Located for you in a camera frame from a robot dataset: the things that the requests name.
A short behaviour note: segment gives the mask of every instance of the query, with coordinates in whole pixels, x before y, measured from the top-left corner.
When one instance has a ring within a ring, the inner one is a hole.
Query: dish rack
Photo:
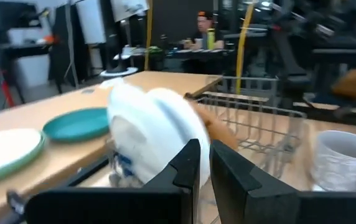
[[[210,77],[206,84],[214,81]],[[236,91],[238,82],[240,90]],[[277,78],[223,77],[194,100],[233,131],[239,154],[280,179],[301,145],[306,115],[278,108],[278,87]],[[211,181],[203,187],[200,200],[199,223],[220,223],[219,216],[209,217],[218,213]]]

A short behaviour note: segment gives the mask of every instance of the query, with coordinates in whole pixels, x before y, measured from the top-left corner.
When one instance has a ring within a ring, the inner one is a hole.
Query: cable
[[[152,39],[152,16],[153,16],[153,0],[148,0],[149,10],[148,10],[148,19],[147,19],[147,33],[146,33],[146,48],[145,48],[145,71],[149,70],[149,48],[151,46]]]
[[[68,45],[70,63],[66,69],[63,79],[66,79],[69,69],[72,68],[75,88],[78,89],[77,71],[74,62],[74,39],[73,39],[73,27],[72,27],[72,15],[70,13],[71,6],[72,6],[72,0],[69,0],[68,3],[66,3],[65,5],[65,9],[66,9],[65,15],[66,15],[66,26],[67,26],[67,36],[68,36],[67,45]]]
[[[245,41],[246,41],[246,34],[248,26],[251,22],[251,17],[253,16],[254,10],[254,3],[257,0],[253,0],[253,2],[247,7],[245,20],[243,21],[243,25],[241,27],[240,37],[239,37],[239,46],[238,46],[238,55],[236,60],[236,94],[240,94],[240,87],[241,87],[241,73],[243,70],[243,54],[245,50]]]

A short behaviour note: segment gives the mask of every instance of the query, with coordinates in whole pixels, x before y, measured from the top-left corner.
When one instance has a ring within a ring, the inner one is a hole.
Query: white board
[[[115,21],[122,21],[149,9],[147,0],[110,0]]]
[[[106,42],[99,0],[85,0],[76,3],[86,44]]]

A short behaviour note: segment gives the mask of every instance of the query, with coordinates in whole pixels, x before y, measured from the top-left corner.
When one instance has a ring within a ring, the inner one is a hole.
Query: white paper
[[[147,0],[110,0],[115,21],[122,21],[149,9]]]

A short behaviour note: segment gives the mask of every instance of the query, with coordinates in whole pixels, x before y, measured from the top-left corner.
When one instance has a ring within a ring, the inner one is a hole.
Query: person
[[[184,40],[184,48],[191,50],[208,49],[208,29],[213,28],[213,13],[208,11],[200,11],[197,14],[197,31]],[[223,49],[223,37],[218,30],[215,30],[214,34],[214,46],[213,49]],[[214,60],[197,60],[189,59],[183,62],[182,67],[185,73],[198,73],[198,74],[210,74],[220,75],[222,70],[220,69],[221,63]]]

